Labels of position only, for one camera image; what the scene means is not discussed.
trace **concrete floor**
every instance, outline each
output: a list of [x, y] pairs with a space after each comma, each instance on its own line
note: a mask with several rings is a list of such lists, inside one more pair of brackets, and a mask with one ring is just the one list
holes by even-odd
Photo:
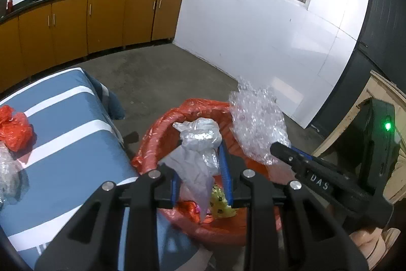
[[[120, 99], [126, 118], [115, 124], [128, 143], [130, 157], [139, 147], [137, 133], [141, 139], [168, 109], [195, 97], [227, 101], [230, 91], [237, 89], [233, 78], [173, 44], [111, 53], [80, 66]], [[303, 129], [288, 117], [285, 121], [292, 144], [304, 152], [312, 153], [323, 141], [314, 129]], [[243, 269], [242, 247], [207, 248], [214, 252], [216, 270]]]

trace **silver screw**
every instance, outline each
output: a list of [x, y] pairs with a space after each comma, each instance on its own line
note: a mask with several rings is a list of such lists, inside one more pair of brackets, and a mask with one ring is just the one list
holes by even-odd
[[155, 178], [158, 178], [159, 176], [161, 176], [161, 172], [159, 170], [151, 170], [148, 173], [148, 176], [155, 179]]
[[294, 190], [300, 190], [302, 188], [302, 183], [299, 182], [298, 180], [292, 180], [289, 185]]
[[245, 169], [242, 174], [247, 177], [247, 178], [251, 178], [255, 176], [255, 171], [253, 171], [252, 169]]
[[113, 182], [104, 182], [101, 187], [105, 191], [110, 191], [114, 187], [114, 183]]

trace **crumpled white plastic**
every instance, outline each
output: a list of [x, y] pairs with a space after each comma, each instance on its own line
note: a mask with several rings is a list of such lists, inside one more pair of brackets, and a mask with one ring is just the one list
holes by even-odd
[[182, 145], [161, 159], [160, 163], [165, 163], [178, 173], [192, 200], [200, 206], [200, 221], [203, 222], [214, 185], [213, 176], [219, 174], [215, 149], [222, 141], [220, 129], [214, 120], [203, 117], [193, 122], [175, 122], [173, 127], [180, 131]]
[[7, 196], [15, 196], [20, 185], [20, 164], [14, 160], [9, 149], [0, 142], [0, 207]]
[[229, 96], [232, 132], [247, 157], [265, 165], [278, 162], [269, 149], [274, 142], [291, 147], [285, 119], [272, 87], [254, 89], [239, 79]]

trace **trash can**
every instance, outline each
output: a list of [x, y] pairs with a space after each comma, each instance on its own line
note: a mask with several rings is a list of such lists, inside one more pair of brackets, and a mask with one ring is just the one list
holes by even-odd
[[[229, 104], [207, 99], [187, 99], [180, 107], [167, 111], [150, 127], [144, 135], [137, 156], [131, 161], [140, 174], [155, 169], [159, 160], [173, 151], [179, 141], [179, 131], [172, 124], [174, 122], [194, 121], [199, 117], [215, 120], [230, 154], [244, 159], [248, 168], [259, 172], [273, 182], [286, 184], [293, 179], [290, 168], [280, 162], [268, 168], [246, 157], [235, 140], [230, 127], [232, 117]], [[221, 176], [215, 176], [216, 183], [222, 186]], [[160, 211], [175, 226], [181, 228], [187, 235], [205, 242], [230, 245], [245, 245], [246, 242], [246, 208], [237, 210], [236, 216], [230, 218], [213, 219], [206, 216], [199, 224], [198, 217], [193, 217], [190, 204], [178, 203], [174, 209], [160, 209]], [[281, 227], [279, 210], [275, 207], [277, 229]]]

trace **red bottle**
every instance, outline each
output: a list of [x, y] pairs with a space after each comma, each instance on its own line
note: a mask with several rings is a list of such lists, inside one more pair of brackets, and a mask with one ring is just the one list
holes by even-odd
[[9, 0], [7, 3], [7, 14], [13, 12], [13, 0]]

